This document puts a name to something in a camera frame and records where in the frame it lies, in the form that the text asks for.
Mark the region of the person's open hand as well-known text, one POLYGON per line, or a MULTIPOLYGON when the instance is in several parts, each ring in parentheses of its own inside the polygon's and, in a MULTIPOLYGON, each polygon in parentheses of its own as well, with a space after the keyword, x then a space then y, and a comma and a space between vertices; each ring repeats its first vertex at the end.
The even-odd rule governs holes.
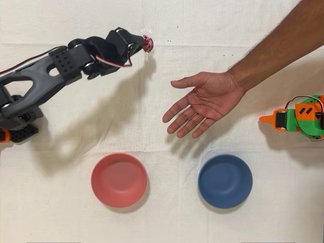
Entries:
POLYGON ((197 138, 226 116, 242 99, 246 90, 229 73, 200 72, 171 81, 176 89, 193 89, 175 102, 163 115, 171 122, 167 133, 183 138, 192 133, 197 138))

